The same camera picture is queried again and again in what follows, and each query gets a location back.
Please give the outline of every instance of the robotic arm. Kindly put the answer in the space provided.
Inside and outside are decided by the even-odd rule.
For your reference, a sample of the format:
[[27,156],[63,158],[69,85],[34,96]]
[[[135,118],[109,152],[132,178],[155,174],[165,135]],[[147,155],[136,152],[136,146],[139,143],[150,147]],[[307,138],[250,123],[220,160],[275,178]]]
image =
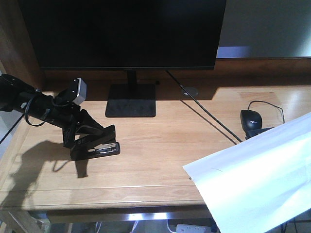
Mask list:
[[[72,160],[97,158],[120,153],[116,142],[115,126],[102,127],[81,104],[86,98],[86,84],[81,78],[74,79],[69,88],[53,98],[8,74],[0,76],[0,111],[12,110],[25,114],[32,126],[45,122],[62,128],[64,147],[70,149]],[[43,122],[33,125],[28,117]],[[75,140],[76,135],[86,136]]]

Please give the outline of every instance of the computer mouse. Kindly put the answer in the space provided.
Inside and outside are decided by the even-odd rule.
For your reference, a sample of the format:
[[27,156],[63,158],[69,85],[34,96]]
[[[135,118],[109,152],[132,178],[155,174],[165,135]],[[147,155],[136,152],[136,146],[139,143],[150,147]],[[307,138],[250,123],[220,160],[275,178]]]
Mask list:
[[262,118],[258,112],[252,110],[241,110],[240,117],[244,132],[261,129]]

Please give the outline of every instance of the white power strip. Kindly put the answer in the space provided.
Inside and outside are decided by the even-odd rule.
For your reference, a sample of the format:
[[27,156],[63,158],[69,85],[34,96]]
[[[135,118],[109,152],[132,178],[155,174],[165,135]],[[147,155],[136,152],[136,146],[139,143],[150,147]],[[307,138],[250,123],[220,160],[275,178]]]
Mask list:
[[176,233],[212,233],[210,227],[178,224]]

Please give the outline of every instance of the white paper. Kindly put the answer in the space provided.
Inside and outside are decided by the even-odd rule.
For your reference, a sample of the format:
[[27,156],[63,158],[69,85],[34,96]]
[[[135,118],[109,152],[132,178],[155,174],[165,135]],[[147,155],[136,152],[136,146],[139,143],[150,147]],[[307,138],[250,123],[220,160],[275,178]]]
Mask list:
[[184,169],[222,233],[264,233],[311,208],[311,113]]

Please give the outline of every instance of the monitor stand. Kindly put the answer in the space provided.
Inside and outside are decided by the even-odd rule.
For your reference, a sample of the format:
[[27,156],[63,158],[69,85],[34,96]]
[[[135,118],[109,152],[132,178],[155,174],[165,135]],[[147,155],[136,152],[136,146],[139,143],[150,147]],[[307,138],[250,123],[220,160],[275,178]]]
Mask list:
[[113,84],[109,90],[106,117],[155,117],[156,88],[137,84],[136,71],[127,71],[127,84]]

